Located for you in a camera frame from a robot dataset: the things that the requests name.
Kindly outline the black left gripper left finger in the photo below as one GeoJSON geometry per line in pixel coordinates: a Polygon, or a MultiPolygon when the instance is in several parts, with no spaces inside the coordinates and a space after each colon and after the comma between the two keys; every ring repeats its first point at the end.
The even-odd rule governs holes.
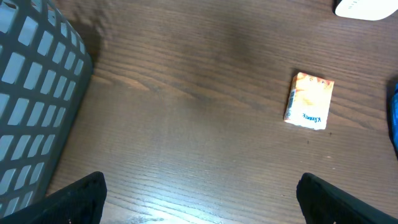
{"type": "Polygon", "coordinates": [[[39,202],[1,219],[1,224],[99,224],[107,188],[96,171],[39,202]]]}

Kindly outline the small orange box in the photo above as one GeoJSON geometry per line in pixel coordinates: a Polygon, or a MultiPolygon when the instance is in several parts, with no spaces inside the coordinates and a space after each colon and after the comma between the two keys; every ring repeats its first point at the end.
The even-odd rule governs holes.
{"type": "Polygon", "coordinates": [[[299,72],[293,77],[284,121],[314,130],[326,128],[334,81],[299,72]]]}

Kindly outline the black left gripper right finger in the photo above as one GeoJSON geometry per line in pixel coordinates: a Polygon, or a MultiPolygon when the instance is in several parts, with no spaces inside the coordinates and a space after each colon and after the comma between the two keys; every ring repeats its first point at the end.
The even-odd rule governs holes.
{"type": "Polygon", "coordinates": [[[307,223],[397,224],[396,218],[308,172],[299,180],[296,196],[307,223]]]}

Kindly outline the blue cookie pack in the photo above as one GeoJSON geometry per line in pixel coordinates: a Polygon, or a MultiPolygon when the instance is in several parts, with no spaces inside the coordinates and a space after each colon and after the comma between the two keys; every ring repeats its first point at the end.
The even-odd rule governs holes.
{"type": "Polygon", "coordinates": [[[394,94],[391,98],[390,101],[390,118],[391,118],[391,131],[392,131],[392,143],[394,145],[394,149],[397,151],[397,105],[398,105],[398,101],[397,101],[397,85],[395,86],[394,89],[394,94]]]}

